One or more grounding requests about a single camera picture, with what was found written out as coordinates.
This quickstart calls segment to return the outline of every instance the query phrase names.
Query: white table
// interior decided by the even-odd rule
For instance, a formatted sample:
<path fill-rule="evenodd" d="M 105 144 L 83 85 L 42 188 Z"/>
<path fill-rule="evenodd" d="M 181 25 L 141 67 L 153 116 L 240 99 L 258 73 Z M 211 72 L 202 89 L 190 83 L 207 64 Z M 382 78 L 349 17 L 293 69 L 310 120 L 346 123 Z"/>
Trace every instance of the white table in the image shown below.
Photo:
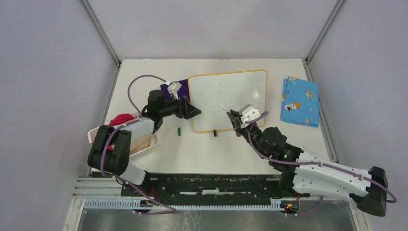
<path fill-rule="evenodd" d="M 268 72 L 269 115 L 266 125 L 261 129 L 277 126 L 288 137 L 288 143 L 329 159 L 320 128 L 280 121 L 283 79 L 288 76 L 306 79 L 301 59 L 124 60 L 105 122 L 109 122 L 117 114 L 135 112 L 128 101 L 127 89 L 137 76 L 151 74 L 176 81 L 198 74 L 255 69 L 265 69 Z M 136 81 L 131 91 L 135 104 L 142 109 L 147 104 L 149 91 L 159 89 L 160 84 L 161 81 L 149 77 Z M 177 135 L 178 127 L 181 128 L 181 136 Z M 259 158 L 244 138 L 236 137 L 234 131 L 219 132 L 217 137 L 213 133 L 197 133 L 192 128 L 191 120 L 171 116 L 164 118 L 157 133 L 161 142 L 158 151 L 134 162 L 149 172 L 280 174 L 266 160 Z"/>

